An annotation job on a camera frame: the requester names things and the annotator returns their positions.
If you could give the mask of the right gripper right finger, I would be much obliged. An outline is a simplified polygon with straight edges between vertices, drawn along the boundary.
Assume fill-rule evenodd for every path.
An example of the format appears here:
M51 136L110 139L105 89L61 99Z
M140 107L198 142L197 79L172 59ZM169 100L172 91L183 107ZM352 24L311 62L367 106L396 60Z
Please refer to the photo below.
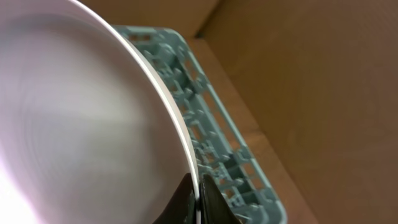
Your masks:
M201 224L241 224L208 174L200 181L200 210Z

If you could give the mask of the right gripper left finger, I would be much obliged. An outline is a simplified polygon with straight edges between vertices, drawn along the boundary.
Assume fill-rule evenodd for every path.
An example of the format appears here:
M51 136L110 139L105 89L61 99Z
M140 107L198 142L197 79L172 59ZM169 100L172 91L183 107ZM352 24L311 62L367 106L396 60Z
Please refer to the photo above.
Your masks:
M192 177L186 173L164 211L153 224L195 224L196 200Z

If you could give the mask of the pink plate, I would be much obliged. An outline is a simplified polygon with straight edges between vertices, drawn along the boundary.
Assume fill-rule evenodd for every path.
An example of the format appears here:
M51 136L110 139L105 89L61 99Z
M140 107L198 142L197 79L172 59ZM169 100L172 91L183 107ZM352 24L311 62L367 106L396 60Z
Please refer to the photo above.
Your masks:
M79 1L1 2L1 222L153 223L198 168L147 59Z

